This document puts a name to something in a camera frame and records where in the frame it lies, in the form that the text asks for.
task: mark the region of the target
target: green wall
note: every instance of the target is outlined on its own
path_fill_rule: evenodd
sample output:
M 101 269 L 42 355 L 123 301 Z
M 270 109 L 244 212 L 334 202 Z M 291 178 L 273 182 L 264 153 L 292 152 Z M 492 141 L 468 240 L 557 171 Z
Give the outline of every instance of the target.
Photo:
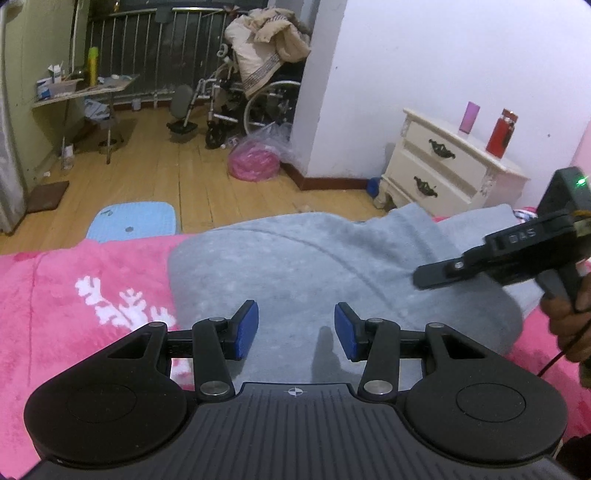
M 47 66 L 70 57 L 74 0 L 28 0 L 8 11 L 6 81 L 9 114 L 22 173 L 30 190 L 55 160 L 61 145 L 64 103 L 32 110 L 35 83 Z M 70 105 L 70 131 L 80 125 L 82 104 Z

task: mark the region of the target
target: pile of clothes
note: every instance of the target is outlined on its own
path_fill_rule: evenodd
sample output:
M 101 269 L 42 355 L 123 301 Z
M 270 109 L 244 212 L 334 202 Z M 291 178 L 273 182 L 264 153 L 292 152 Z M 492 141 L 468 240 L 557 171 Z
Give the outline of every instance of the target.
M 264 87 L 285 63 L 298 63 L 310 54 L 310 30 L 291 10 L 257 8 L 226 28 L 247 98 Z

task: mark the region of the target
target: plastic container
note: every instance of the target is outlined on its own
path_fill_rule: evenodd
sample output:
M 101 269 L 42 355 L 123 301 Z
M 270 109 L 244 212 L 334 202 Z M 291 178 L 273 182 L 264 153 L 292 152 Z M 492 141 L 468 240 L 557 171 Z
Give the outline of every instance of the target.
M 503 158 L 507 145 L 509 145 L 515 131 L 517 118 L 517 115 L 510 110 L 503 110 L 501 117 L 496 121 L 495 129 L 492 131 L 491 139 L 486 146 L 488 153 Z
M 74 166 L 74 145 L 66 145 L 61 153 L 61 169 L 71 170 Z
M 66 81 L 62 81 L 60 83 L 50 83 L 49 85 L 47 85 L 47 87 L 49 88 L 49 94 L 51 96 L 51 98 L 60 96 L 60 95 L 66 95 L 68 93 L 73 93 L 76 91 L 76 85 L 78 84 L 78 82 L 81 82 L 82 79 L 76 79 L 76 80 L 66 80 Z
M 478 116 L 478 112 L 480 111 L 480 106 L 475 103 L 468 102 L 468 106 L 466 107 L 466 113 L 464 113 L 464 118 L 462 119 L 462 123 L 460 124 L 460 132 L 464 132 L 465 134 L 470 135 L 472 131 L 472 127 L 474 126 L 474 122 L 476 121 L 476 117 Z

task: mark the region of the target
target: gray towel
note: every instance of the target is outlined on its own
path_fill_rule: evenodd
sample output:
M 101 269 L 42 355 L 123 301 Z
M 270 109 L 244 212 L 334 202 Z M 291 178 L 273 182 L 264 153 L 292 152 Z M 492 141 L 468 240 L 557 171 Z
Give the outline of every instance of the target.
M 435 224 L 411 204 L 386 217 L 354 223 L 326 213 L 252 220 L 189 238 L 170 255 L 168 271 L 183 328 L 230 317 L 247 299 L 260 309 L 258 333 L 242 362 L 229 362 L 235 386 L 245 381 L 350 382 L 364 362 L 349 362 L 333 329 L 335 304 L 361 318 L 382 317 L 403 329 L 443 322 L 499 353 L 521 333 L 522 309 L 539 299 L 535 287 L 519 304 L 485 275 L 439 290 L 418 291 L 419 265 L 457 257 L 499 228 L 516 224 L 508 206 L 458 215 Z M 401 368 L 401 388 L 420 378 Z

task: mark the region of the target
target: table leg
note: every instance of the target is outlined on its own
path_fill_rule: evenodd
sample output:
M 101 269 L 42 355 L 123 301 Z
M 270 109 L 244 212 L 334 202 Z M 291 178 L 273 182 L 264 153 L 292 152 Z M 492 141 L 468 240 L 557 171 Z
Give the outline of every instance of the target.
M 107 165 L 111 163 L 111 124 L 107 130 Z
M 70 110 L 70 100 L 66 100 L 66 110 L 64 112 L 64 124 L 63 124 L 63 130 L 62 130 L 62 136 L 61 136 L 61 152 L 60 152 L 60 156 L 62 157 L 62 159 L 64 158 L 64 152 L 66 150 L 66 132 L 67 132 L 67 127 L 68 127 L 68 113 Z
M 111 138 L 112 138 L 112 125 L 116 122 L 117 117 L 115 116 L 115 104 L 114 104 L 114 96 L 113 92 L 109 93 L 109 131 L 107 133 L 107 165 L 111 163 Z M 119 125 L 115 126 L 119 136 L 119 146 L 123 143 L 123 135 L 121 134 L 121 130 L 119 130 Z

